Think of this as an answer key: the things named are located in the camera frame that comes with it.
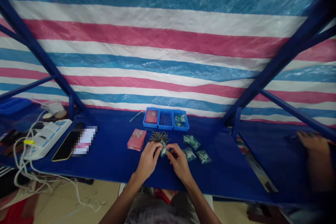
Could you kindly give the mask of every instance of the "pink box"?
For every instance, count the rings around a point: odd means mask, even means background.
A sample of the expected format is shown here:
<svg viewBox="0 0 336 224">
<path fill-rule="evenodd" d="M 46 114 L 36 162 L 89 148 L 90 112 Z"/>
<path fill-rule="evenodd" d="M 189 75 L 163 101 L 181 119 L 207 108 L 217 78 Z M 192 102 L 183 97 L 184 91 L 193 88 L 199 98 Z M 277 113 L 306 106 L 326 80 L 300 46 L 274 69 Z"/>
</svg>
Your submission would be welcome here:
<svg viewBox="0 0 336 224">
<path fill-rule="evenodd" d="M 158 121 L 158 111 L 157 110 L 148 110 L 145 123 L 153 123 L 156 124 Z"/>
<path fill-rule="evenodd" d="M 145 130 L 135 129 L 133 131 L 132 136 L 130 137 L 130 139 L 127 142 L 127 148 L 128 149 L 134 149 L 136 151 L 141 151 L 142 146 L 144 144 L 143 142 L 145 140 L 146 133 L 147 133 L 147 131 L 145 131 Z"/>
</svg>

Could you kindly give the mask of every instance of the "power strip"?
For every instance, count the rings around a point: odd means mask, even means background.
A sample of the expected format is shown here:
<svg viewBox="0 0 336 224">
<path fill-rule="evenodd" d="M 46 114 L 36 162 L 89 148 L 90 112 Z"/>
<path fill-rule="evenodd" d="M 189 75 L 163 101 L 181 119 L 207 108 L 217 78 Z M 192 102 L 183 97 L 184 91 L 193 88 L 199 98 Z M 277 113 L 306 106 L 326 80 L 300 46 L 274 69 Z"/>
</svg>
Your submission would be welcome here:
<svg viewBox="0 0 336 224">
<path fill-rule="evenodd" d="M 27 149 L 25 160 L 37 160 L 43 158 L 54 144 L 60 139 L 64 132 L 72 124 L 70 119 L 59 120 L 44 126 L 35 136 L 34 144 Z"/>
</svg>

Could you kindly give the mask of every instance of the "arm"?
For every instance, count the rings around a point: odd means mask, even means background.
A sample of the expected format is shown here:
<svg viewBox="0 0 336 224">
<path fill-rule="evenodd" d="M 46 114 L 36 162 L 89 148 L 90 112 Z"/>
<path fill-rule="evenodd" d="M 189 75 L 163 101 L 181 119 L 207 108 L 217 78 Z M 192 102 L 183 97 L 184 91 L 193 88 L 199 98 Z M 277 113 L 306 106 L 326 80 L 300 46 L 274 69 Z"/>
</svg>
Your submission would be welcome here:
<svg viewBox="0 0 336 224">
<path fill-rule="evenodd" d="M 154 151 L 157 147 L 159 147 L 159 149 L 156 151 L 153 158 Z M 162 144 L 160 143 L 147 143 L 141 154 L 137 170 L 135 173 L 133 173 L 126 188 L 117 198 L 99 224 L 123 224 L 125 222 L 134 197 L 136 196 L 142 184 L 146 179 L 149 178 L 155 169 L 161 149 Z"/>
<path fill-rule="evenodd" d="M 166 148 L 173 148 L 171 153 L 167 152 L 167 156 L 174 167 L 176 175 L 183 182 L 191 196 L 200 224 L 220 224 L 221 222 L 209 206 L 193 179 L 184 152 L 177 143 L 168 144 Z"/>
<path fill-rule="evenodd" d="M 318 134 L 298 132 L 308 151 L 308 173 L 313 191 L 331 191 L 335 188 L 336 176 L 331 163 L 328 140 Z"/>
</svg>

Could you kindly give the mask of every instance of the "blue metal frame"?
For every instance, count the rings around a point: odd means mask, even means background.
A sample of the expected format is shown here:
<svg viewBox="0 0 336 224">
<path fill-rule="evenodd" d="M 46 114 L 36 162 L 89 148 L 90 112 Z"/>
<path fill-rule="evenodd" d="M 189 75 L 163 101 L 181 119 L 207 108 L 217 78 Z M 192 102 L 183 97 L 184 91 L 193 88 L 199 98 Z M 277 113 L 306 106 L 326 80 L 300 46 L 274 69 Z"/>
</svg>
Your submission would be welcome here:
<svg viewBox="0 0 336 224">
<path fill-rule="evenodd" d="M 31 84 L 25 85 L 13 91 L 7 92 L 0 96 L 0 101 L 5 100 L 11 96 L 17 95 L 24 91 L 27 91 L 31 88 L 34 88 L 38 85 L 41 85 L 47 81 L 55 80 L 55 82 L 61 87 L 64 93 L 69 97 L 69 117 L 71 120 L 74 119 L 74 111 L 75 105 L 80 110 L 85 110 L 85 106 L 80 100 L 80 98 L 76 95 L 76 93 L 72 90 L 66 79 L 59 72 L 56 65 L 49 58 L 47 53 L 43 50 L 41 45 L 37 42 L 33 34 L 30 32 L 28 27 L 25 25 L 23 20 L 16 13 L 14 8 L 11 6 L 8 0 L 0 0 L 0 13 L 3 18 L 7 21 L 7 23 L 12 27 L 15 31 L 7 29 L 6 27 L 0 25 L 0 31 L 5 33 L 6 35 L 12 37 L 13 39 L 19 41 L 20 43 L 27 46 L 31 52 L 35 55 L 35 57 L 40 61 L 42 66 L 47 70 L 50 74 L 50 77 L 44 78 L 42 80 L 38 80 Z"/>
<path fill-rule="evenodd" d="M 242 108 L 238 107 L 237 111 L 234 115 L 234 122 L 232 126 L 232 138 L 236 141 L 237 135 L 238 135 L 238 128 L 239 128 L 239 122 L 240 122 L 240 115 L 242 114 Z"/>
<path fill-rule="evenodd" d="M 284 102 L 283 100 L 281 100 L 280 98 L 278 98 L 277 96 L 275 96 L 274 94 L 272 94 L 272 93 L 270 93 L 266 90 L 260 90 L 260 94 L 262 94 L 267 99 L 274 102 L 276 105 L 278 105 L 279 107 L 283 108 L 284 110 L 286 110 L 287 112 L 289 112 L 290 114 L 295 116 L 300 121 L 307 124 L 312 129 L 320 132 L 326 138 L 330 139 L 331 141 L 336 142 L 336 131 L 328 128 L 324 124 L 322 124 L 322 123 L 316 121 L 315 119 L 307 116 L 306 114 L 299 111 L 297 108 L 293 107 L 292 105 L 289 105 L 288 103 Z"/>
<path fill-rule="evenodd" d="M 256 77 L 254 82 L 245 90 L 243 95 L 231 106 L 223 118 L 224 124 L 229 125 L 238 108 L 245 108 L 259 93 L 262 93 L 287 112 L 320 132 L 324 137 L 333 141 L 336 140 L 336 134 L 333 130 L 307 115 L 304 115 L 298 109 L 263 90 L 264 87 L 266 87 L 266 85 L 270 83 L 270 81 L 300 52 L 336 35 L 336 26 L 319 33 L 336 16 L 334 9 L 327 3 L 327 0 L 322 0 L 320 2 L 312 15 L 307 18 L 296 33 L 283 45 L 266 68 Z"/>
</svg>

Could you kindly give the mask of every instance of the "hand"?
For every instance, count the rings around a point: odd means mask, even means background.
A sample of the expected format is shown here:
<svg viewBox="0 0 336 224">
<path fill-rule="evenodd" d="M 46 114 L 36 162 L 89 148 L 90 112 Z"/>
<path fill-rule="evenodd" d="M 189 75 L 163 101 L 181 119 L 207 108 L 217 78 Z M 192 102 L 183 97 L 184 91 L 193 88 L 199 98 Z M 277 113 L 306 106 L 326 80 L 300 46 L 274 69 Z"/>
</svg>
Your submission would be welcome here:
<svg viewBox="0 0 336 224">
<path fill-rule="evenodd" d="M 303 146 L 305 146 L 308 151 L 318 152 L 320 154 L 329 155 L 330 149 L 328 143 L 329 140 L 325 139 L 319 134 L 307 133 L 303 131 L 297 132 L 299 139 Z"/>
<path fill-rule="evenodd" d="M 153 158 L 154 151 L 156 150 L 157 147 L 159 148 L 157 149 L 155 156 Z M 155 166 L 158 161 L 161 149 L 162 149 L 161 143 L 148 142 L 146 144 L 146 147 L 141 154 L 138 168 L 135 172 L 137 179 L 139 179 L 142 183 L 144 183 L 145 180 L 148 179 L 149 176 L 155 170 Z"/>
<path fill-rule="evenodd" d="M 167 152 L 167 157 L 170 163 L 174 167 L 174 171 L 183 184 L 189 183 L 193 180 L 190 173 L 187 157 L 181 150 L 177 143 L 168 144 L 166 148 L 172 148 L 170 152 Z"/>
</svg>

